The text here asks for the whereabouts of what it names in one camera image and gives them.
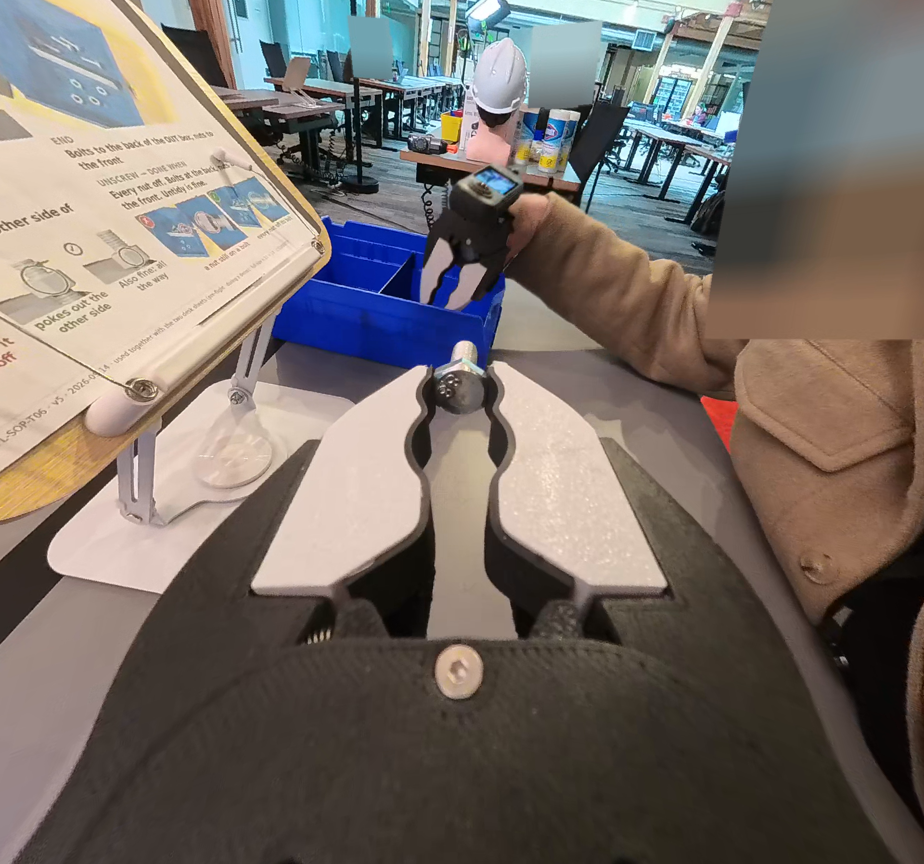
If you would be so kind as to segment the person's right forearm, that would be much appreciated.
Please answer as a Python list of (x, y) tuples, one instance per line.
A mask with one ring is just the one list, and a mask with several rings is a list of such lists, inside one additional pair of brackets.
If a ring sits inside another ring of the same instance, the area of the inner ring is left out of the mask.
[(712, 276), (651, 259), (605, 224), (554, 195), (511, 207), (506, 275), (653, 382), (731, 400), (743, 339), (709, 339)]

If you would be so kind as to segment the long blue plastic bin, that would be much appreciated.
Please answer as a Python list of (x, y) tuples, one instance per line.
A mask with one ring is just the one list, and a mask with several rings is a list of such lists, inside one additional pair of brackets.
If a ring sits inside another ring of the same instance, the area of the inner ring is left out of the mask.
[(502, 315), (504, 279), (461, 311), (419, 303), (426, 237), (392, 227), (322, 218), (332, 257), (283, 304), (273, 336), (290, 343), (410, 369), (450, 360), (472, 342), (485, 364)]

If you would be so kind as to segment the black floor stand pole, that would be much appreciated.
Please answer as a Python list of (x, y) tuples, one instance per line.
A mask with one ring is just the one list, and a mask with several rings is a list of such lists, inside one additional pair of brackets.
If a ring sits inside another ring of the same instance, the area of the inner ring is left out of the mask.
[(341, 178), (342, 189), (355, 195), (373, 195), (379, 191), (379, 182), (365, 171), (362, 152), (362, 104), (359, 78), (352, 78), (352, 107), (348, 120), (348, 145), (352, 149), (355, 170), (344, 172)]

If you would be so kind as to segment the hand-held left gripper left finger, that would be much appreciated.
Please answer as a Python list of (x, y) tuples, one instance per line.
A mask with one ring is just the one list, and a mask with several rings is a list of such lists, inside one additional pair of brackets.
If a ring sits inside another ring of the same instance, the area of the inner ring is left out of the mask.
[(321, 438), (251, 581), (260, 596), (365, 600), (394, 637), (426, 636), (435, 580), (433, 368), (350, 408)]

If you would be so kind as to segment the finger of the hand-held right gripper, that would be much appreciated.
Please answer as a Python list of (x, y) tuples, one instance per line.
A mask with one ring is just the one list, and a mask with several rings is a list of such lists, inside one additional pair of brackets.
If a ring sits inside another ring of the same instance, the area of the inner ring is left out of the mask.
[(443, 237), (429, 240), (422, 263), (419, 302), (422, 305), (434, 305), (437, 302), (447, 305), (457, 281), (458, 265), (451, 242)]
[(491, 290), (491, 272), (481, 263), (472, 262), (458, 268), (456, 287), (446, 300), (446, 309), (461, 311), (480, 301)]

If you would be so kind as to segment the steel hex bolt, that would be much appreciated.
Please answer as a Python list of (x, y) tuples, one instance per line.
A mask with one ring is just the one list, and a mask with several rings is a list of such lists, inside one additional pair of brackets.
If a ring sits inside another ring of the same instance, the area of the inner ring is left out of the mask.
[(485, 379), (476, 345), (468, 340), (457, 342), (449, 362), (433, 371), (436, 405), (454, 415), (468, 415), (482, 409), (486, 395)]

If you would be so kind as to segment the wooden office table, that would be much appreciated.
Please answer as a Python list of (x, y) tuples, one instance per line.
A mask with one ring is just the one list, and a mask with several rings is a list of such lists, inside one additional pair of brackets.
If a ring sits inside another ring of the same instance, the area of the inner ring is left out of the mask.
[(365, 81), (357, 96), (352, 86), (335, 81), (268, 82), (270, 88), (213, 91), (252, 132), (265, 129), (279, 148), (279, 165), (327, 186), (356, 164), (357, 151), (405, 143), (408, 133), (426, 130), (444, 109), (457, 106), (462, 91), (457, 79), (436, 76)]

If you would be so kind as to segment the person's beige coat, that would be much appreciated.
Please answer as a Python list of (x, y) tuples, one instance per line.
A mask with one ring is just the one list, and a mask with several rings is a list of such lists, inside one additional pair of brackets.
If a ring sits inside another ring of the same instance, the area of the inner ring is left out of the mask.
[[(913, 548), (922, 550), (922, 340), (754, 339), (734, 373), (731, 454), (812, 625)], [(922, 608), (907, 732), (922, 810)]]

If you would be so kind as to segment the pink mannequin head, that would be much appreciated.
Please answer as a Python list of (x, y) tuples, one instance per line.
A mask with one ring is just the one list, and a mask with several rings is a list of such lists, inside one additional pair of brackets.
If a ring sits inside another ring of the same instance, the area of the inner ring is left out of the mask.
[(478, 122), (472, 128), (465, 158), (481, 165), (510, 164), (521, 112), (492, 113), (478, 108)]

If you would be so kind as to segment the long white office table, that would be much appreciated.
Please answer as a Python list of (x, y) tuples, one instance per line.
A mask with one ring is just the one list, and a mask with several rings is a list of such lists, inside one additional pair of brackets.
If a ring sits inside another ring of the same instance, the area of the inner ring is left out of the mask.
[(638, 185), (655, 187), (655, 184), (651, 182), (654, 165), (657, 164), (663, 149), (670, 151), (670, 165), (662, 183), (658, 185), (658, 193), (656, 195), (647, 194), (648, 199), (669, 202), (668, 191), (684, 157), (695, 155), (704, 160), (706, 173), (686, 214), (683, 216), (669, 215), (665, 218), (668, 222), (684, 223), (691, 226), (699, 208), (706, 199), (711, 184), (718, 180), (720, 172), (727, 174), (731, 165), (731, 157), (720, 154), (709, 146), (687, 136), (668, 132), (652, 123), (641, 120), (627, 119), (624, 122), (623, 129), (631, 134), (631, 139), (628, 142), (629, 151), (625, 158), (621, 160), (620, 169), (623, 172), (628, 173), (631, 171), (641, 143), (647, 142), (648, 144), (648, 150), (645, 153), (638, 175), (634, 179)]

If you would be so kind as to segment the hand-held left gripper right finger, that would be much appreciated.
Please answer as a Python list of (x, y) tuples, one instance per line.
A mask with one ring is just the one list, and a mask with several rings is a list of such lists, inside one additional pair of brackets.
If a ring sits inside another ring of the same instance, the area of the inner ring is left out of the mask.
[(577, 634), (618, 637), (605, 603), (666, 604), (668, 580), (603, 440), (566, 401), (509, 364), (486, 378), (494, 465), (485, 571), (515, 635), (564, 604)]

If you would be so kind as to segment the white wipes canister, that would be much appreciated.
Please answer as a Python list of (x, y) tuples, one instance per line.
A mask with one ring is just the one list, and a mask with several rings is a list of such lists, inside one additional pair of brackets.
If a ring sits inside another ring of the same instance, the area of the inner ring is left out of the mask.
[(562, 156), (573, 141), (580, 119), (579, 111), (566, 109), (549, 110), (545, 132), (539, 150), (538, 165), (550, 176), (559, 173)]
[(518, 115), (512, 165), (525, 169), (536, 166), (541, 154), (549, 111), (523, 106)]

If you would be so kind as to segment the clear sign stand white base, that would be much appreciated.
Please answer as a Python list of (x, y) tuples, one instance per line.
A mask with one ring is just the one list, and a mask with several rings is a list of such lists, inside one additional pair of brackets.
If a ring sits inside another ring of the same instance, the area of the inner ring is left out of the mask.
[(305, 442), (353, 404), (259, 380), (274, 316), (243, 343), (231, 380), (145, 431), (117, 475), (53, 538), (54, 572), (163, 593), (196, 550)]

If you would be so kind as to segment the white hard hat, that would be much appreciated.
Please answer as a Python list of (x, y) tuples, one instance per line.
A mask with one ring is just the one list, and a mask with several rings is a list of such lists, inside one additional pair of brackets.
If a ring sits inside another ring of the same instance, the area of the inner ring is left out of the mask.
[(505, 116), (526, 102), (526, 60), (511, 38), (488, 45), (476, 65), (470, 90), (480, 111)]

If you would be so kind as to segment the person's black inner garment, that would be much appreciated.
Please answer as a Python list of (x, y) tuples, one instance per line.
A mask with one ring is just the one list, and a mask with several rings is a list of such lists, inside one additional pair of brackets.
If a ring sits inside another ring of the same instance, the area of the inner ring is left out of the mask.
[(821, 627), (868, 750), (920, 823), (907, 732), (907, 669), (922, 603), (923, 557), (916, 547), (847, 593)]

